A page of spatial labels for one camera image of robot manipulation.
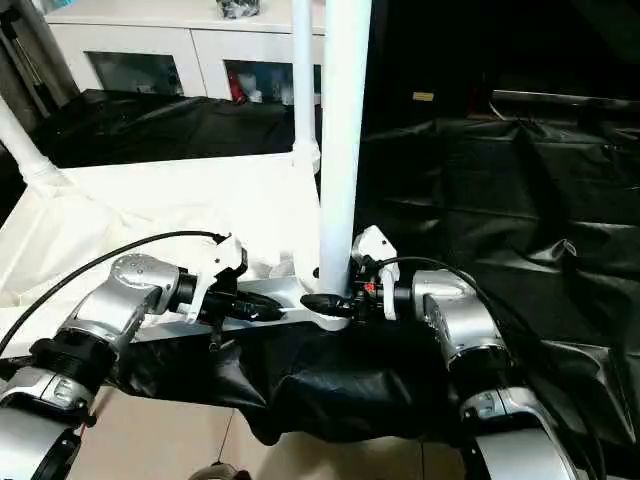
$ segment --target black cable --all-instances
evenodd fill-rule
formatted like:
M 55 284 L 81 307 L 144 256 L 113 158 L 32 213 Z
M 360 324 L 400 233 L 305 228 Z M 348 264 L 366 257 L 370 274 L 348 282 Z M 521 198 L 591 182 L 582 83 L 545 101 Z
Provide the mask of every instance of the black cable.
M 480 288 L 477 282 L 469 274 L 463 272 L 462 270 L 456 267 L 449 265 L 446 262 L 442 262 L 440 260 L 436 260 L 433 258 L 417 257 L 417 256 L 395 257 L 387 260 L 382 260 L 382 261 L 376 262 L 376 267 L 382 268 L 385 265 L 391 265 L 394 263 L 401 263 L 401 262 L 419 263 L 419 264 L 427 265 L 431 268 L 440 268 L 443 270 L 447 270 L 448 272 L 452 273 L 456 277 L 468 283 L 476 291 L 478 298 L 485 305 L 485 307 L 489 311 L 489 314 L 498 323 L 498 329 L 501 331 L 501 333 L 503 333 L 503 335 L 506 331 L 508 331 L 508 329 L 506 325 L 501 321 L 501 317 L 497 314 L 495 303 L 499 303 L 502 308 L 504 308 L 507 312 L 509 312 L 509 314 L 518 322 L 518 324 L 522 328 L 524 328 L 526 333 L 530 335 L 533 338 L 533 340 L 538 344 L 538 346 L 540 347 L 540 351 L 544 351 L 545 349 L 544 342 L 542 341 L 540 336 L 535 332 L 535 330 L 533 330 L 531 325 L 529 325 L 527 321 L 522 317 L 522 315 L 520 315 L 518 311 L 516 311 L 511 305 L 509 305 L 506 301 L 504 301 L 504 299 L 501 298 L 500 296 L 488 290 Z M 549 356 L 545 356 L 542 363 L 545 366 L 547 373 L 550 374 L 553 380 L 553 383 L 556 386 L 558 386 L 562 391 L 567 392 L 566 383 L 563 382 L 561 378 L 556 378 L 556 376 L 559 376 L 560 369 L 557 367 L 557 365 L 555 365 L 555 362 L 553 362 L 553 360 L 549 358 Z M 536 392 L 536 395 L 538 395 L 540 398 L 543 398 L 541 395 L 538 394 L 538 392 Z M 597 472 L 593 468 L 593 464 L 591 463 L 589 456 L 586 454 L 584 449 L 579 445 L 577 441 L 575 442 L 576 449 L 580 452 L 580 455 L 583 457 L 585 461 L 589 479 L 590 480 L 606 480 L 607 469 L 606 469 L 606 462 L 605 462 L 604 452 L 602 449 L 602 443 L 600 441 L 600 438 L 598 437 L 598 434 L 595 428 L 593 427 L 592 422 L 589 420 L 588 415 L 586 414 L 582 406 L 578 403 L 578 401 L 575 399 L 575 397 L 570 393 L 566 393 L 566 395 L 571 401 L 571 403 L 573 404 L 574 408 L 576 409 L 576 412 L 578 413 L 578 416 L 580 417 L 580 420 L 584 424 L 584 427 L 587 431 L 587 435 L 593 440 L 593 443 L 595 446 L 596 458 L 598 460 Z M 568 432 L 570 432 L 571 429 L 569 428 L 564 418 L 554 408 L 549 408 L 549 405 L 551 402 L 546 402 L 546 403 L 547 403 L 546 405 L 547 410 L 549 410 L 550 413 L 552 413 L 555 420 L 558 422 L 558 425 L 561 428 L 564 428 Z
M 116 255 L 120 255 L 121 253 L 125 253 L 134 248 L 140 247 L 142 245 L 146 245 L 147 243 L 156 242 L 158 240 L 164 240 L 165 238 L 171 238 L 171 237 L 209 237 L 216 243 L 220 243 L 225 239 L 225 237 L 223 237 L 222 235 L 218 235 L 217 233 L 204 232 L 200 230 L 179 230 L 176 232 L 161 233 L 159 235 L 153 235 L 151 237 L 146 237 L 141 240 L 137 240 L 135 242 L 129 243 L 128 245 L 117 248 L 109 253 L 106 253 L 101 257 L 96 258 L 95 260 L 90 261 L 89 263 L 71 272 L 69 275 L 67 275 L 58 283 L 56 283 L 53 287 L 47 290 L 47 292 L 44 295 L 42 295 L 35 302 L 33 302 L 29 306 L 29 308 L 27 308 L 24 311 L 22 315 L 20 315 L 20 318 L 18 318 L 18 320 L 16 320 L 16 322 L 11 326 L 11 328 L 9 328 L 5 336 L 2 338 L 2 341 L 0 341 L 0 355 L 2 355 L 4 350 L 7 348 L 7 345 L 9 345 L 9 342 L 11 342 L 11 339 L 16 334 L 16 332 L 20 329 L 20 327 L 22 327 L 22 325 L 24 325 L 24 323 L 29 319 L 29 317 L 33 315 L 33 312 L 35 312 L 38 308 L 42 306 L 44 302 L 49 300 L 59 290 L 61 290 L 70 282 L 78 278 L 80 275 L 82 275 L 88 270 L 91 270 L 93 267 L 101 264 L 105 260 L 109 260 L 110 258 L 115 257 Z

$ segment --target white cabinet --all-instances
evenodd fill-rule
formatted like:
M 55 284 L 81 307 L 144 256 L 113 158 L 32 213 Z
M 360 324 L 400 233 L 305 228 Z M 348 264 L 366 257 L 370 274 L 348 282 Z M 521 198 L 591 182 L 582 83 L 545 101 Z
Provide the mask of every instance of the white cabinet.
M 187 29 L 51 25 L 51 30 L 81 91 L 206 95 Z
M 81 91 L 229 100 L 228 74 L 234 70 L 244 78 L 257 77 L 265 99 L 279 101 L 277 94 L 271 95 L 271 85 L 291 85 L 292 1 L 263 0 L 259 15 L 225 20 L 215 0 L 76 0 L 47 15 L 46 21 Z M 312 0 L 312 7 L 313 59 L 320 93 L 324 0 Z
M 270 64 L 263 66 L 271 68 L 273 72 L 273 64 L 285 64 L 289 67 L 293 63 L 293 42 L 290 34 L 194 30 L 193 41 L 207 94 L 212 98 L 231 100 L 227 78 L 231 65 Z M 312 47 L 313 62 L 320 66 L 324 54 L 324 37 L 314 35 Z

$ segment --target white vertical pipe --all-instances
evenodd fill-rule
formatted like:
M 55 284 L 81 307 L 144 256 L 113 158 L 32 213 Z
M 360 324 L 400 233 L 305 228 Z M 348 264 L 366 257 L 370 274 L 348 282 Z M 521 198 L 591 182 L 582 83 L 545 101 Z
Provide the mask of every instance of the white vertical pipe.
M 320 149 L 316 141 L 315 92 L 313 80 L 313 30 L 311 0 L 293 1 L 293 97 L 297 161 L 309 161 L 315 172 L 320 168 Z
M 20 173 L 26 183 L 49 183 L 60 174 L 56 167 L 33 144 L 27 132 L 15 117 L 4 98 L 0 95 L 0 142 L 11 152 L 18 163 Z
M 372 0 L 327 0 L 322 131 L 320 290 L 349 275 Z

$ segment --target black cloth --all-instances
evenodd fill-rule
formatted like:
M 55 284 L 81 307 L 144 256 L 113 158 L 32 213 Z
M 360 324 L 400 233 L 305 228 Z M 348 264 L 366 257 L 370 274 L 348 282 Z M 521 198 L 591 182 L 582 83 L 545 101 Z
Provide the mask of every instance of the black cloth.
M 274 153 L 290 148 L 293 117 L 282 107 L 85 92 L 35 138 L 63 167 Z M 20 192 L 15 173 L 3 171 L 3 212 Z M 610 473 L 638 475 L 636 139 L 596 124 L 466 120 L 377 134 L 362 142 L 355 218 L 356 231 L 378 225 L 402 255 L 444 259 L 504 298 L 579 392 L 615 459 Z M 133 395 L 237 407 L 265 443 L 294 430 L 458 441 L 439 347 L 421 325 L 297 325 L 229 340 L 216 353 L 207 337 L 133 345 L 112 381 Z M 517 347 L 536 358 L 526 341 Z M 3 375 L 20 363 L 4 362 Z M 528 367 L 579 432 L 561 389 Z

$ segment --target white frame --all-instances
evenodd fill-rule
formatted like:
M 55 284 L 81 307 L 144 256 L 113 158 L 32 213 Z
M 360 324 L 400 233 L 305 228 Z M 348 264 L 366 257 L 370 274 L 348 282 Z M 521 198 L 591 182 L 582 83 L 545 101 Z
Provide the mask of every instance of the white frame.
M 225 60 L 291 63 L 293 37 L 287 33 L 192 30 L 207 96 L 231 100 Z M 313 35 L 312 61 L 322 68 L 324 36 Z
M 80 91 L 103 90 L 86 52 L 171 55 L 187 97 L 206 96 L 191 32 L 182 28 L 50 25 Z

